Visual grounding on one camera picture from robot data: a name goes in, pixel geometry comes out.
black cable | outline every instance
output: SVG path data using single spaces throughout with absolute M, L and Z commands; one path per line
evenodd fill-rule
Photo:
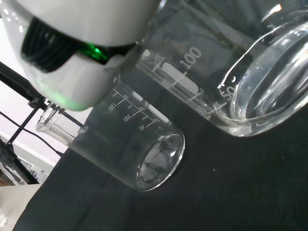
M 6 119 L 8 119 L 10 122 L 12 122 L 13 124 L 15 124 L 16 126 L 20 127 L 19 124 L 17 124 L 14 120 L 12 120 L 11 118 L 9 118 L 7 115 L 5 115 L 4 113 L 0 112 L 0 115 L 2 115 L 3 117 L 5 117 Z M 59 152 L 57 150 L 55 150 L 49 143 L 47 143 L 42 137 L 40 137 L 39 135 L 33 133 L 32 131 L 29 131 L 25 128 L 23 128 L 24 131 L 28 132 L 29 134 L 39 138 L 41 141 L 43 141 L 50 149 L 52 149 L 55 153 L 57 153 L 59 156 L 63 156 L 62 152 Z

white surface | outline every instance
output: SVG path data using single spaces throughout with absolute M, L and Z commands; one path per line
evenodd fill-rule
M 39 187 L 39 184 L 0 187 L 0 214 L 9 219 L 1 231 L 13 230 L 26 205 Z
M 103 46 L 123 46 L 140 39 L 160 3 L 160 0 L 17 1 L 52 27 Z
M 15 58 L 14 52 L 10 46 L 8 37 L 4 30 L 2 19 L 0 19 L 0 51 L 0 62 L 6 64 L 8 67 L 21 74 L 22 76 L 25 76 L 24 71 Z M 5 113 L 15 122 L 21 124 L 32 111 L 32 108 L 29 107 L 27 103 L 28 102 L 26 99 L 0 82 L 0 111 Z M 26 128 L 40 135 L 58 151 L 64 152 L 66 147 L 63 144 L 48 135 L 35 131 L 35 126 L 41 113 L 42 111 L 40 110 L 29 122 Z M 0 131 L 2 133 L 6 134 L 7 137 L 10 137 L 16 130 L 17 127 L 14 124 L 0 116 Z M 49 164 L 52 166 L 54 166 L 60 159 L 59 156 L 49 147 L 47 147 L 41 140 L 26 133 L 25 131 L 23 131 L 17 137 L 17 141 L 28 147 L 28 152 L 42 160 L 48 160 Z

white wall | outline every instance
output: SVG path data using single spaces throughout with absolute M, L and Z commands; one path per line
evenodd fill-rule
M 0 19 L 0 62 L 4 63 L 22 76 L 25 76 L 24 71 L 20 64 L 17 62 L 17 59 L 15 58 L 12 48 L 9 44 L 2 19 Z M 29 107 L 27 103 L 28 101 L 26 99 L 0 82 L 0 111 L 5 113 L 18 124 L 21 124 L 32 111 L 32 108 Z M 28 123 L 26 129 L 37 133 L 56 150 L 64 152 L 66 150 L 65 145 L 48 135 L 35 131 L 36 123 L 39 120 L 41 114 L 42 111 L 40 110 Z M 3 136 L 9 138 L 14 134 L 16 129 L 17 127 L 14 124 L 0 115 L 0 132 L 3 134 Z M 48 146 L 46 146 L 41 140 L 28 134 L 25 131 L 23 131 L 17 137 L 17 141 L 28 147 L 31 154 L 45 162 L 48 162 L 48 164 L 52 166 L 54 166 L 60 159 L 59 156 Z

black metal stand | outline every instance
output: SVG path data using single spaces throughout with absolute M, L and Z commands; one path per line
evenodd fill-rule
M 17 136 L 25 128 L 28 122 L 33 118 L 39 109 L 45 110 L 45 98 L 40 95 L 30 84 L 30 82 L 0 62 L 0 81 L 5 83 L 8 87 L 16 91 L 18 94 L 29 100 L 29 106 L 33 108 L 31 114 L 25 119 L 22 125 L 12 135 L 9 141 L 4 144 L 0 141 L 0 161 L 5 167 L 17 172 L 23 181 L 27 184 L 38 184 L 38 181 L 31 175 L 31 173 L 20 163 L 18 156 L 14 153 L 12 143 Z

table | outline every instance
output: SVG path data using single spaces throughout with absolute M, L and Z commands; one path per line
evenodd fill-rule
M 69 150 L 15 231 L 306 231 L 308 108 L 251 138 L 214 127 L 140 73 L 130 86 L 185 134 L 161 187 L 138 192 Z

